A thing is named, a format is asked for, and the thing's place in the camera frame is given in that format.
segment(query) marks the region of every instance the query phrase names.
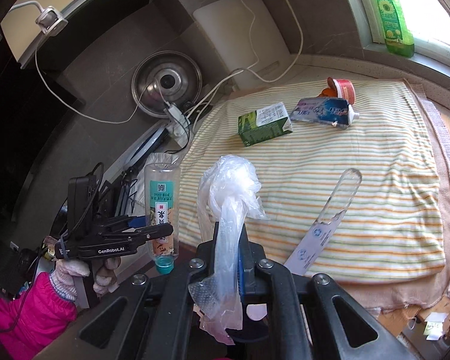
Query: white glove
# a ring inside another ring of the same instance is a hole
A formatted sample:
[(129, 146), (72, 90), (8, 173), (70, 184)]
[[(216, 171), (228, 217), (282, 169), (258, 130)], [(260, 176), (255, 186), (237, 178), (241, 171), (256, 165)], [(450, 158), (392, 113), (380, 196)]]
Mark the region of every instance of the white glove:
[[(116, 283), (114, 269), (120, 265), (120, 257), (106, 259), (103, 266), (97, 271), (94, 278), (94, 291), (98, 295), (104, 295), (107, 292), (115, 291), (119, 285)], [(72, 276), (84, 278), (90, 274), (87, 263), (79, 259), (66, 261), (59, 259), (56, 262), (55, 270), (50, 274), (50, 282), (59, 297), (70, 302), (77, 299), (77, 290), (73, 283)]]

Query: striped cloth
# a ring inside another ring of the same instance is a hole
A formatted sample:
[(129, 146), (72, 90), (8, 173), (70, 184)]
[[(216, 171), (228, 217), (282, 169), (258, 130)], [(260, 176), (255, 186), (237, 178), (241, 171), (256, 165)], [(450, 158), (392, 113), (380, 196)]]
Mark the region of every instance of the striped cloth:
[(249, 159), (262, 183), (269, 221), (247, 219), (248, 237), (283, 263), (317, 218), (341, 173), (363, 181), (348, 212), (307, 275), (325, 272), (349, 283), (391, 283), (445, 266), (439, 178), (428, 133), (413, 97), (399, 81), (354, 81), (360, 119), (347, 130), (294, 121), (293, 133), (244, 147), (238, 116), (283, 101), (291, 112), (325, 82), (294, 84), (228, 100), (214, 109), (181, 164), (180, 239), (201, 242), (197, 188), (220, 156)]

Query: metal bolt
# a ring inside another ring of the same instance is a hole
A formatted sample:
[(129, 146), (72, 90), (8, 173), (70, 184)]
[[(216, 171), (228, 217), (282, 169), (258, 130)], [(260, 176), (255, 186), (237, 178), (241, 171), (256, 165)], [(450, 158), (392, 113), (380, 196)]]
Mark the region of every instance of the metal bolt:
[(191, 259), (190, 260), (190, 268), (202, 268), (204, 262), (202, 259)]
[(270, 259), (261, 259), (258, 262), (258, 266), (263, 269), (269, 269), (269, 268), (273, 267), (273, 265), (274, 265), (274, 262)]
[(330, 277), (327, 274), (316, 274), (313, 276), (313, 280), (315, 280), (316, 283), (321, 284), (323, 286), (330, 283)]
[(132, 284), (134, 286), (142, 286), (147, 282), (147, 276), (144, 274), (134, 274), (132, 276)]

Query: stainless steel lid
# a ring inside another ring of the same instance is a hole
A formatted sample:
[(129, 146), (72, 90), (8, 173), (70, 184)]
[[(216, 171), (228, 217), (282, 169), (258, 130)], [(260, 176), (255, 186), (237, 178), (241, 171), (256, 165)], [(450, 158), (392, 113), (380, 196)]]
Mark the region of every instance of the stainless steel lid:
[(160, 51), (138, 65), (131, 86), (133, 100), (139, 102), (142, 111), (167, 118), (162, 96), (177, 107), (186, 101), (194, 102), (202, 89), (202, 73), (189, 56), (178, 51)]

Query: sunflower logo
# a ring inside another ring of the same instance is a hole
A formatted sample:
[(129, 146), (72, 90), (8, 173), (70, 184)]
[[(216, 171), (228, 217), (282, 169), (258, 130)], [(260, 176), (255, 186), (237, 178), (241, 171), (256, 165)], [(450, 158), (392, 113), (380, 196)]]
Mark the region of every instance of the sunflower logo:
[(380, 0), (378, 2), (378, 8), (384, 13), (393, 13), (395, 11), (395, 7), (387, 0)]

